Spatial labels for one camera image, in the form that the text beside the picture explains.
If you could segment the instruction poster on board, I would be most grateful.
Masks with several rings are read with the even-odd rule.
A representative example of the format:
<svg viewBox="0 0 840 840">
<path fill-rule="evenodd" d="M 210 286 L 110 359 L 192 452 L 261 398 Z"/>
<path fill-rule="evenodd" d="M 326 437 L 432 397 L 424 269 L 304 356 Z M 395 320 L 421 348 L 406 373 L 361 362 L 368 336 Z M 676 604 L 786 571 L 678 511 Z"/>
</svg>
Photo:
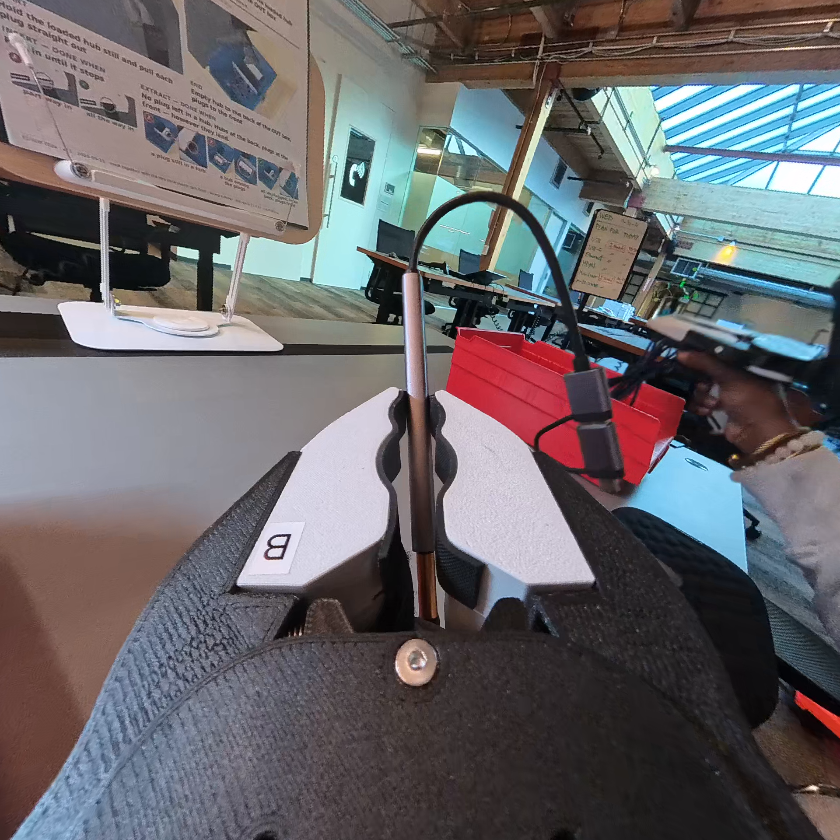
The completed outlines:
<svg viewBox="0 0 840 840">
<path fill-rule="evenodd" d="M 8 142 L 62 177 L 309 231 L 309 2 L 1 3 Z"/>
</svg>

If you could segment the wooden office desk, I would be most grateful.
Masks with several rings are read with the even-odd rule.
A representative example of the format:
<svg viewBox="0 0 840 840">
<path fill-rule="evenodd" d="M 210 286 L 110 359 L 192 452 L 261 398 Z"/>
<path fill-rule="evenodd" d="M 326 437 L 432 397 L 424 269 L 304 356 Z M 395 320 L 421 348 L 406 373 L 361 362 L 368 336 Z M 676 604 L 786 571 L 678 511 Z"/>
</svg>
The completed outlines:
<svg viewBox="0 0 840 840">
<path fill-rule="evenodd" d="M 374 251 L 358 247 L 357 252 L 370 259 Z M 461 328 L 478 328 L 483 319 L 489 319 L 500 331 L 530 334 L 544 328 L 544 335 L 550 335 L 563 313 L 562 301 L 556 298 L 538 296 L 498 281 L 482 286 L 428 266 L 420 267 L 419 276 L 427 296 L 455 304 L 454 315 L 442 328 L 449 337 Z"/>
</svg>

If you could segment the grey usb hub with cable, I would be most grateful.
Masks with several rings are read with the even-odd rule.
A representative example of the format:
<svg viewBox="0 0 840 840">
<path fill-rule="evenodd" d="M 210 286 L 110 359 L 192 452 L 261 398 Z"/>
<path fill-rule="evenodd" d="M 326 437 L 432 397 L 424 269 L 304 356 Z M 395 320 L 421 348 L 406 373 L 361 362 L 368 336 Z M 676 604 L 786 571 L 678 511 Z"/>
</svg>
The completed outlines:
<svg viewBox="0 0 840 840">
<path fill-rule="evenodd" d="M 571 294 L 564 284 L 560 263 L 543 227 L 523 204 L 511 196 L 489 191 L 458 196 L 439 206 L 423 222 L 416 233 L 407 269 L 402 275 L 409 489 L 413 551 L 418 558 L 431 558 L 436 549 L 424 284 L 417 269 L 418 257 L 426 237 L 447 214 L 479 203 L 492 204 L 515 214 L 534 236 L 552 277 L 560 284 L 561 319 L 566 325 L 573 352 L 573 372 L 566 374 L 563 380 L 570 405 L 570 419 L 577 423 L 576 433 L 584 462 L 583 467 L 569 468 L 569 471 L 594 478 L 603 486 L 608 482 L 616 484 L 625 477 L 624 459 L 613 421 L 613 404 L 606 374 L 592 369 Z"/>
</svg>

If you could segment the wooden pillar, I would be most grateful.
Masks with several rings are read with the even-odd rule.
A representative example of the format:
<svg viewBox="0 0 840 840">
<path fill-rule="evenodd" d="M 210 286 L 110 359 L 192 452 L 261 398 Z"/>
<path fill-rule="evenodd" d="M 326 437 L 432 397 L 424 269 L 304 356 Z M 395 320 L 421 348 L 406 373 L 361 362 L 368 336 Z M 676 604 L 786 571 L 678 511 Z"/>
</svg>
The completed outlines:
<svg viewBox="0 0 840 840">
<path fill-rule="evenodd" d="M 518 142 L 508 167 L 506 180 L 501 192 L 495 194 L 496 198 L 506 196 L 514 200 L 520 199 L 545 124 L 557 98 L 560 88 L 559 78 L 560 70 L 557 63 L 551 62 L 540 66 L 530 103 L 524 113 L 523 125 L 519 130 Z M 481 263 L 484 269 L 496 268 L 509 226 L 509 211 L 497 204 L 491 216 L 486 237 Z"/>
</svg>

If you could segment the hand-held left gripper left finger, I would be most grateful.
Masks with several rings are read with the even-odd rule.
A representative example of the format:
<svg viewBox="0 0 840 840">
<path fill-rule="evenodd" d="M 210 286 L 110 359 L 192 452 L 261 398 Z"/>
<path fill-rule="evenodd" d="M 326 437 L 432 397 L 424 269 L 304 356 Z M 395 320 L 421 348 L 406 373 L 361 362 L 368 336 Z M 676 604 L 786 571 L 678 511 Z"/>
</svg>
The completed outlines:
<svg viewBox="0 0 840 840">
<path fill-rule="evenodd" d="M 265 515 L 236 585 L 333 599 L 357 631 L 404 617 L 404 546 L 394 480 L 404 392 L 390 387 L 326 426 L 300 451 Z"/>
</svg>

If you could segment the black phone door sign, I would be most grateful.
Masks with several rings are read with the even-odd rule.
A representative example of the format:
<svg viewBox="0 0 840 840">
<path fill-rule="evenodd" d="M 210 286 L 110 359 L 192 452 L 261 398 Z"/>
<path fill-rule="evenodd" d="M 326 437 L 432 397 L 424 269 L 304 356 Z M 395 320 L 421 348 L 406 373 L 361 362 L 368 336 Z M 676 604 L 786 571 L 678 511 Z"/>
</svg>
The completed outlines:
<svg viewBox="0 0 840 840">
<path fill-rule="evenodd" d="M 350 127 L 340 184 L 342 199 L 363 206 L 371 177 L 375 140 Z"/>
</svg>

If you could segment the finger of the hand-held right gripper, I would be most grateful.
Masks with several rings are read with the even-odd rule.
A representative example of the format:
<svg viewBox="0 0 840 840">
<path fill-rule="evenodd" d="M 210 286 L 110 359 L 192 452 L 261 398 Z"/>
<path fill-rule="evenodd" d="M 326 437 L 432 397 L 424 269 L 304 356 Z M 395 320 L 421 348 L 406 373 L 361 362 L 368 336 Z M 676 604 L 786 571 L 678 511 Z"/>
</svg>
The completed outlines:
<svg viewBox="0 0 840 840">
<path fill-rule="evenodd" d="M 753 330 L 721 324 L 706 318 L 669 314 L 646 321 L 647 331 L 675 344 L 749 344 L 757 333 Z"/>
</svg>

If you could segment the person's right hand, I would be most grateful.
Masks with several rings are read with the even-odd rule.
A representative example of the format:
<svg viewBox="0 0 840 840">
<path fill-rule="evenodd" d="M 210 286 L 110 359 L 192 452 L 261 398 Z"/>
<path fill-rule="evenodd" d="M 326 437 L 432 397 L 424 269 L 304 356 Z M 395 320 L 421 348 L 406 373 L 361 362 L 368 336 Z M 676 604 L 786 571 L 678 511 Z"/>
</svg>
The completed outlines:
<svg viewBox="0 0 840 840">
<path fill-rule="evenodd" d="M 701 352 L 680 351 L 677 361 L 700 377 L 689 411 L 699 417 L 725 414 L 723 435 L 741 454 L 751 456 L 769 442 L 789 439 L 820 419 L 800 391 L 780 392 L 770 381 Z"/>
</svg>

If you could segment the red plastic bin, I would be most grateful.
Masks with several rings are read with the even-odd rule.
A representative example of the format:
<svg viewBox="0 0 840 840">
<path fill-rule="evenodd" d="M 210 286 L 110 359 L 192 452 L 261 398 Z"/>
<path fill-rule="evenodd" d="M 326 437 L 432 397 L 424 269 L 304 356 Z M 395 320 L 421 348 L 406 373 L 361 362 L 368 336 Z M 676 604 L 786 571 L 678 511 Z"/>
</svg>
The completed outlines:
<svg viewBox="0 0 840 840">
<path fill-rule="evenodd" d="M 541 428 L 571 414 L 564 376 L 572 371 L 572 353 L 551 344 L 514 332 L 460 329 L 446 390 L 531 445 Z M 665 456 L 685 405 L 649 384 L 612 400 L 626 482 L 638 485 Z"/>
</svg>

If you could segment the whiteboard with writing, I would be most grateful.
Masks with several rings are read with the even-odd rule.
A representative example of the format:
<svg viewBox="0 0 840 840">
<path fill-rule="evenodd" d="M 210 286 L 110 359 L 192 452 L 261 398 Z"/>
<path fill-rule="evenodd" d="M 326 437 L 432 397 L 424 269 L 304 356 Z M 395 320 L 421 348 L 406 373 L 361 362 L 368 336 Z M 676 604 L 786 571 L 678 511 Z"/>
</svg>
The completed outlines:
<svg viewBox="0 0 840 840">
<path fill-rule="evenodd" d="M 595 211 L 570 282 L 582 295 L 619 301 L 648 231 L 648 221 L 600 208 Z"/>
</svg>

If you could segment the red plastic crate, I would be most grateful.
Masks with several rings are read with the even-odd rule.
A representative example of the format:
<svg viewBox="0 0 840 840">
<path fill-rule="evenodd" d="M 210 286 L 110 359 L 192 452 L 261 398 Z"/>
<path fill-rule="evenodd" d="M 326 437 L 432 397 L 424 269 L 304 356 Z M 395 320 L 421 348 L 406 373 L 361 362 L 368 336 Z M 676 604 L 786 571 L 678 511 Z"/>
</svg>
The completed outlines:
<svg viewBox="0 0 840 840">
<path fill-rule="evenodd" d="M 839 716 L 837 714 L 825 709 L 799 690 L 794 692 L 794 705 L 809 722 L 818 723 L 836 739 L 839 739 Z"/>
</svg>

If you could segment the person's right forearm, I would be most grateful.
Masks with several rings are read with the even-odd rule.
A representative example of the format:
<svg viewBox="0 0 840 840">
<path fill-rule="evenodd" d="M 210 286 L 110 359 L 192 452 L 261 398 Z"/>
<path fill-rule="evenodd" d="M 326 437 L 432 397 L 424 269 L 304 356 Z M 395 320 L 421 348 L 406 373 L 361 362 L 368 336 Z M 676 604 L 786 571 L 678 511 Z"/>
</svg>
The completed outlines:
<svg viewBox="0 0 840 840">
<path fill-rule="evenodd" d="M 732 473 L 781 531 L 812 588 L 816 614 L 839 643 L 839 461 L 824 445 Z"/>
</svg>

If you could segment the dark desk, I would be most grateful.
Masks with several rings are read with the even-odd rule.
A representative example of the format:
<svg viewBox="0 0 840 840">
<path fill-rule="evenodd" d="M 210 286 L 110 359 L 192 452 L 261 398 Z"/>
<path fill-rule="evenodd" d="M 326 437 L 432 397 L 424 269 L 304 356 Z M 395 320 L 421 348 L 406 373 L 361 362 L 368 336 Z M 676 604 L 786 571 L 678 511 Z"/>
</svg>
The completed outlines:
<svg viewBox="0 0 840 840">
<path fill-rule="evenodd" d="M 214 256 L 228 232 L 110 203 L 102 239 L 98 199 L 13 182 L 1 184 L 2 288 L 17 294 L 49 282 L 102 301 L 102 257 L 112 291 L 155 292 L 172 278 L 173 248 L 197 251 L 196 309 L 214 298 Z"/>
</svg>

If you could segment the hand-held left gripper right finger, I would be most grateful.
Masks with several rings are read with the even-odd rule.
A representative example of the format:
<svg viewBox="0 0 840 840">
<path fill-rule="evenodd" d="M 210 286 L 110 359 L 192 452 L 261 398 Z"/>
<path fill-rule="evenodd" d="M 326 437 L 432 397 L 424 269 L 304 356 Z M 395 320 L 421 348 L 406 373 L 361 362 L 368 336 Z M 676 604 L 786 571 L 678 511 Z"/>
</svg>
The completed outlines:
<svg viewBox="0 0 840 840">
<path fill-rule="evenodd" d="M 444 619 L 485 621 L 505 599 L 591 590 L 594 572 L 530 447 L 447 391 L 430 408 Z"/>
</svg>

